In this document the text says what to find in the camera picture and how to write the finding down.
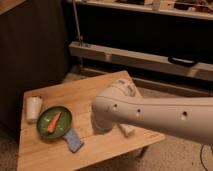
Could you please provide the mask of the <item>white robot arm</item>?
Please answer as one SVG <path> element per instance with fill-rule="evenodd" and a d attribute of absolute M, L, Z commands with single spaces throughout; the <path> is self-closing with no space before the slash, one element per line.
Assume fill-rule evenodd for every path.
<path fill-rule="evenodd" d="M 142 98 L 128 79 L 118 79 L 92 101 L 93 128 L 128 124 L 213 145 L 213 97 Z"/>

